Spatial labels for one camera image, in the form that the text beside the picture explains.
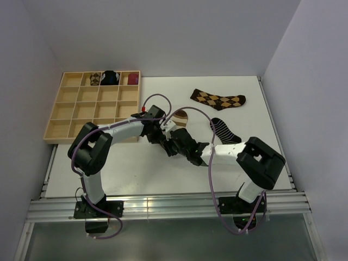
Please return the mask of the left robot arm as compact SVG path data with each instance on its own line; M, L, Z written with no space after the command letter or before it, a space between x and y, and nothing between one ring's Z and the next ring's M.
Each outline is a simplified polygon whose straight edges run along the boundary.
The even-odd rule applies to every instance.
M93 217L105 213L105 193L101 182L104 167L112 145L133 137L146 137L152 144L160 144L166 139L160 129L165 112L153 105L148 111L109 125L86 123L71 147L68 157L73 172L82 179L84 198L88 201L86 211Z

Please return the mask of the wooden compartment tray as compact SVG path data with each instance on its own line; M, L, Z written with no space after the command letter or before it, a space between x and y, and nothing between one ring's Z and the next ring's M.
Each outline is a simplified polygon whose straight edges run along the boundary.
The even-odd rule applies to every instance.
M120 74L118 85L90 86L93 72L102 76L104 71L63 73L43 137L48 144L70 144L87 122L106 125L139 112L140 71L115 71ZM133 72L139 74L138 85L127 84L128 75Z

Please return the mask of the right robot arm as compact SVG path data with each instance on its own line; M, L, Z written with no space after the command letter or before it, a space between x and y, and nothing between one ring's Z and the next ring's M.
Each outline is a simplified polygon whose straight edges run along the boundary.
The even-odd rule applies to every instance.
M241 212L253 207L254 201L264 190L272 190L285 166L285 158L258 137L246 142L213 145L196 142L185 128L162 127L170 155L180 154L195 166L238 165L248 176L235 199Z

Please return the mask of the tan brown striped sock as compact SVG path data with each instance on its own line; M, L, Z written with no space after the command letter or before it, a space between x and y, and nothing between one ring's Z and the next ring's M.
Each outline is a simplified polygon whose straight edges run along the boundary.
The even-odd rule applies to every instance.
M185 129L188 123L188 115L184 110L179 110L170 120L176 123L177 129L171 132L170 139L166 138L166 141L164 141L164 147L162 148L167 154L172 156L179 152L188 136L187 130Z

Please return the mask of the aluminium rail frame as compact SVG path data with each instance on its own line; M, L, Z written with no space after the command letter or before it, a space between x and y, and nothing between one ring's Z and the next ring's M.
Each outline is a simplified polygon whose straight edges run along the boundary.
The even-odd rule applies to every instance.
M267 194L268 211L259 227L234 236L218 221L199 175L197 190L160 194L168 184L156 183L149 194L130 188L122 200L124 227L118 237L88 239L82 220L73 218L75 200L50 198L67 160L67 145L52 151L40 199L29 205L16 260L326 260L307 196L295 188Z

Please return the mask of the rolled argyle sock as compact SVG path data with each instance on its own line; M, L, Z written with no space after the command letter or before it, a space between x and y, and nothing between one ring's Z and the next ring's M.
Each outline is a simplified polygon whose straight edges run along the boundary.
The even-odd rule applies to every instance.
M100 84L101 74L93 72L90 74L90 86L98 86Z

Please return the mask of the rolled red sock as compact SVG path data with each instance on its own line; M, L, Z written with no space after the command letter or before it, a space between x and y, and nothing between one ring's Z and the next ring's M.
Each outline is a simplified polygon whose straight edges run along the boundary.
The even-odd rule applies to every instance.
M128 80L127 80L128 85L138 85L139 84L139 74L138 73L130 73L128 75Z

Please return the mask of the rolled black blue sock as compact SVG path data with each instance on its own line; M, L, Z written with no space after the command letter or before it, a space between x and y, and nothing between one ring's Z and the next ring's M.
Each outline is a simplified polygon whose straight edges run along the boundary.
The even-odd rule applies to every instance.
M120 74L115 71L104 71L101 77L101 85L118 85L120 80Z

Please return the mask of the brown argyle sock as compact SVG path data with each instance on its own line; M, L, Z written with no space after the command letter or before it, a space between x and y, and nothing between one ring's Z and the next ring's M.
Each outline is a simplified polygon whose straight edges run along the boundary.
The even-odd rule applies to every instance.
M212 107L217 111L221 111L229 108L238 108L246 103L246 97L244 95L237 96L219 96L209 94L208 92L195 89L190 96L190 99Z

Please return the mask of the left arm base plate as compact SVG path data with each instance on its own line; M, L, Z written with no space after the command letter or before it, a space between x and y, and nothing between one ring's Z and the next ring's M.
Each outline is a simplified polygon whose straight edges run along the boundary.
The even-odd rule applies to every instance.
M114 216L121 218L123 214L123 201L104 201L92 207L82 197L75 205L73 218L85 220L85 231L92 235L101 235L109 227L110 219Z

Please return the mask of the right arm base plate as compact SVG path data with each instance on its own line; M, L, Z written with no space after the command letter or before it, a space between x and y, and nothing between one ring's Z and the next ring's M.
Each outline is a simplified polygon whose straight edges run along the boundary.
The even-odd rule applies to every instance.
M219 197L218 198L218 208L220 214L248 214L248 216L237 216L233 218L233 222L238 229L243 229L254 211L254 208L257 207L254 217L251 219L251 223L248 226L248 231L256 229L256 227L262 223L266 216L267 211L267 198L266 195L263 195L259 204L257 204L260 196L257 196L252 203L248 203L238 196L228 196L228 197Z

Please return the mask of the black white striped sock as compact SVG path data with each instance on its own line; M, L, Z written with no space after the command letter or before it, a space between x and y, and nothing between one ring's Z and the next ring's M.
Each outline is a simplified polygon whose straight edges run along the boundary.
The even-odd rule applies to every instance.
M217 117L212 118L210 128L212 131L215 131L215 135L220 139L223 145L241 143L241 138L235 135L228 126Z

